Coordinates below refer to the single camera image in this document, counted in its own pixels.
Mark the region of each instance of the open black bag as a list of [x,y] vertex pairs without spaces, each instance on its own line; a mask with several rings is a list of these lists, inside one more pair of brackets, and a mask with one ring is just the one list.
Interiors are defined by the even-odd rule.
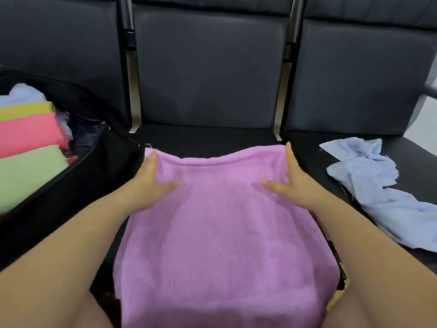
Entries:
[[70,113],[73,127],[88,127],[92,135],[88,136],[89,145],[76,148],[81,154],[75,163],[0,216],[0,270],[88,204],[131,179],[144,158],[144,148],[117,121],[117,111],[88,89],[3,70],[0,71],[0,95],[8,94],[20,82],[44,93],[57,109]]

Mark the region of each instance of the bare skin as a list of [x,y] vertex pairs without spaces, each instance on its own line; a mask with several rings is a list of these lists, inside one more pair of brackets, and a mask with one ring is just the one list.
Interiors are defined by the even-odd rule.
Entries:
[[[314,211],[352,281],[323,327],[436,327],[437,277],[304,173],[289,144],[286,155],[290,183],[261,183]],[[153,152],[131,181],[83,209],[0,272],[0,326],[111,327],[89,288],[126,217],[150,208],[177,187],[156,182],[156,159]]]

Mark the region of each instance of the person's left hand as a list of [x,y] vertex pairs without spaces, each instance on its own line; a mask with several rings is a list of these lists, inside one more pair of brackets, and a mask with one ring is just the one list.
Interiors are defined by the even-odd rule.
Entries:
[[156,182],[156,162],[157,154],[153,150],[149,158],[144,158],[136,176],[113,192],[114,199],[123,205],[128,214],[149,209],[165,194],[178,187],[177,182]]

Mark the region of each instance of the person's leg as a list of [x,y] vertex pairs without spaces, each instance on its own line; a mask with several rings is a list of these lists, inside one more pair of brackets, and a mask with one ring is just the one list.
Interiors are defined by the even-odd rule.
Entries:
[[103,309],[89,292],[71,328],[113,328]]
[[353,285],[328,312],[322,328],[372,328]]

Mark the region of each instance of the folded purple cloth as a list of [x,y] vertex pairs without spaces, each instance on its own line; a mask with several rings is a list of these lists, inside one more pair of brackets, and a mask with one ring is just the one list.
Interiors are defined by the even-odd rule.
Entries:
[[338,265],[309,212],[259,184],[286,181],[284,146],[157,154],[158,181],[180,185],[130,217],[114,265],[122,326],[319,327]]

